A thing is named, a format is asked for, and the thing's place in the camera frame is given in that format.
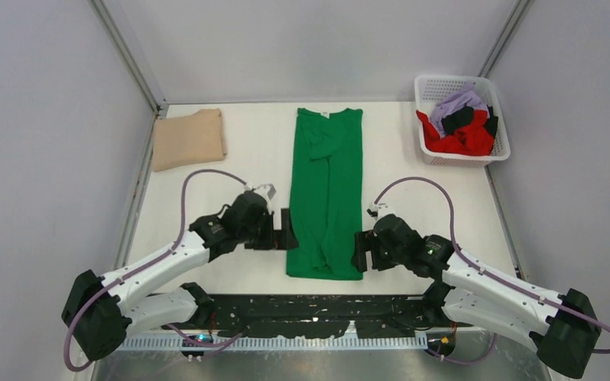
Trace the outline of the green t shirt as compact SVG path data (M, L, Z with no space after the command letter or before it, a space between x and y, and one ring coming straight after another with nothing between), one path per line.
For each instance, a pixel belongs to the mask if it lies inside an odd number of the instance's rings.
M354 236L362 229L363 112L297 111L289 209L299 242L286 256L295 278L358 281Z

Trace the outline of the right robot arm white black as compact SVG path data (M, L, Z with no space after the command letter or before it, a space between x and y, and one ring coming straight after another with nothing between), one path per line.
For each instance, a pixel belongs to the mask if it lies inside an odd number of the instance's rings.
M422 316L431 325L474 325L528 348L548 368L580 379L602 329L588 296L560 294L506 275L436 234L421 236L394 214L355 233L352 265L360 272L403 266L431 279Z

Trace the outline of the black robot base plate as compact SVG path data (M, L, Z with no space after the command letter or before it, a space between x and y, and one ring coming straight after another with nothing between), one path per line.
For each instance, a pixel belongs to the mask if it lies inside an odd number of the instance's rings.
M361 338L410 337L453 323L420 295L213 294L211 303L178 329L221 337L339 338L354 327Z

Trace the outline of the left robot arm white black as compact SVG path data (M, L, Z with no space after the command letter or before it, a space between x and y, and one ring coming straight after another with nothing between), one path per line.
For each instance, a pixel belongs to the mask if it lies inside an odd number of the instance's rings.
M271 201L266 187L246 190L218 213L185 225L173 243L151 255L103 275L92 270L78 275L62 313L68 340L75 341L89 361L96 361L127 337L150 329L171 323L206 328L215 306L200 285L184 283L163 294L157 289L239 246L260 251L298 248L291 211L280 210L277 228Z

